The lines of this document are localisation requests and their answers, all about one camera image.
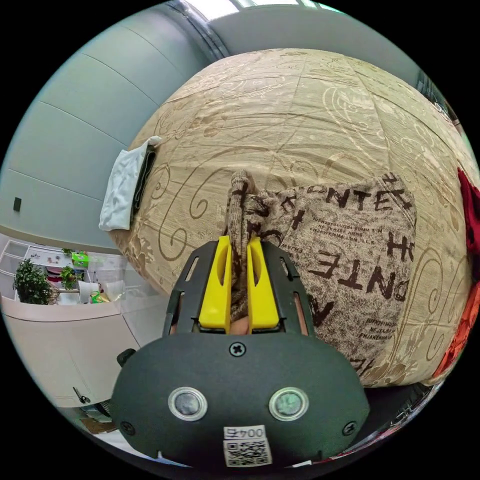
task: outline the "qr code label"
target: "qr code label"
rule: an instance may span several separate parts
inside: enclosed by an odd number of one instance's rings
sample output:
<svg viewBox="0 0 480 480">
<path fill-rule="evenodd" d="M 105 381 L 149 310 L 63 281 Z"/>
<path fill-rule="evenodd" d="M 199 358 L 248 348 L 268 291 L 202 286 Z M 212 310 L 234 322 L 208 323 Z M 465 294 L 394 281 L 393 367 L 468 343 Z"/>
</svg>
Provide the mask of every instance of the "qr code label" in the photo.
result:
<svg viewBox="0 0 480 480">
<path fill-rule="evenodd" d="M 249 440 L 224 440 L 223 452 L 227 467 L 260 467 L 272 463 L 272 454 L 266 437 Z"/>
</svg>

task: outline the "sticker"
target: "sticker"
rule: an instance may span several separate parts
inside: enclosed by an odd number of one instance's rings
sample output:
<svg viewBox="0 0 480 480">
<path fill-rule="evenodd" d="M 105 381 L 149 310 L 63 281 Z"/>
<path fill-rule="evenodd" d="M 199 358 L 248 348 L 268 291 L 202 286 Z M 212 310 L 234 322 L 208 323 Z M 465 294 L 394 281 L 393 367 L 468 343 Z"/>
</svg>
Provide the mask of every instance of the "sticker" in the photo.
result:
<svg viewBox="0 0 480 480">
<path fill-rule="evenodd" d="M 264 425 L 226 426 L 223 453 L 227 467 L 260 467 L 272 464 L 272 453 Z"/>
</svg>

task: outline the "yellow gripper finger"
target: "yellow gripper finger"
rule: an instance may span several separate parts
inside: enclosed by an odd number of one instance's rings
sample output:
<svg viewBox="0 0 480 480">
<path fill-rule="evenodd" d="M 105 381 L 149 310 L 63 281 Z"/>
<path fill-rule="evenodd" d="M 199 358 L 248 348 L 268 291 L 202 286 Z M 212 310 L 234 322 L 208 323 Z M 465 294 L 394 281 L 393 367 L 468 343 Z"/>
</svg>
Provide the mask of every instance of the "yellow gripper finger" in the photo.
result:
<svg viewBox="0 0 480 480">
<path fill-rule="evenodd" d="M 198 322 L 204 329 L 230 332 L 232 302 L 232 245 L 228 235 L 218 239 Z"/>
<path fill-rule="evenodd" d="M 249 333 L 254 329 L 275 328 L 279 323 L 279 314 L 259 237 L 253 238 L 247 245 L 246 274 Z"/>
</svg>

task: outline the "gray wall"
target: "gray wall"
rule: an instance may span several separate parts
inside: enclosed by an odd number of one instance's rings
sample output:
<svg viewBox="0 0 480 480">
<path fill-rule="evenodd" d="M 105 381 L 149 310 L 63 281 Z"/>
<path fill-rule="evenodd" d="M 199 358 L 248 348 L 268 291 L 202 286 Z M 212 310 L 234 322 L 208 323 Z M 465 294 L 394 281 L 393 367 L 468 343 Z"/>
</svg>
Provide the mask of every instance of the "gray wall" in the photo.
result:
<svg viewBox="0 0 480 480">
<path fill-rule="evenodd" d="M 0 232 L 115 252 L 99 215 L 113 163 L 173 92 L 209 61 L 157 9 L 98 35 L 33 101 L 0 177 Z M 22 200 L 13 211 L 14 198 Z"/>
<path fill-rule="evenodd" d="M 354 18 L 322 8 L 255 6 L 210 23 L 232 55 L 299 48 L 337 52 L 369 62 L 417 86 L 420 68 L 384 36 Z"/>
</svg>

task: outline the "red cloth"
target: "red cloth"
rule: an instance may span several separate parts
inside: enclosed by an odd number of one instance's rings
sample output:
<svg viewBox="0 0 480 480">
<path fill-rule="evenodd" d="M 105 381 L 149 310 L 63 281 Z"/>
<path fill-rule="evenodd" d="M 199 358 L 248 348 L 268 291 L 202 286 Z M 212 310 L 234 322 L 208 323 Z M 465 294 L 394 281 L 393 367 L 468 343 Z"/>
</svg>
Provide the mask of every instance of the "red cloth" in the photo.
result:
<svg viewBox="0 0 480 480">
<path fill-rule="evenodd" d="M 465 215 L 466 248 L 471 254 L 480 255 L 480 191 L 469 182 L 460 168 L 458 179 Z"/>
<path fill-rule="evenodd" d="M 479 304 L 480 304 L 480 283 L 476 283 L 472 286 L 470 295 L 466 302 L 465 310 L 461 316 L 460 323 L 458 324 L 458 329 L 456 331 L 453 340 L 451 341 L 450 347 L 445 352 L 440 365 L 433 374 L 433 378 L 441 375 L 447 368 L 452 365 L 452 363 L 458 358 L 460 353 L 463 351 L 465 345 L 467 344 L 467 339 L 469 337 L 470 330 L 474 326 L 475 320 L 479 316 Z"/>
</svg>

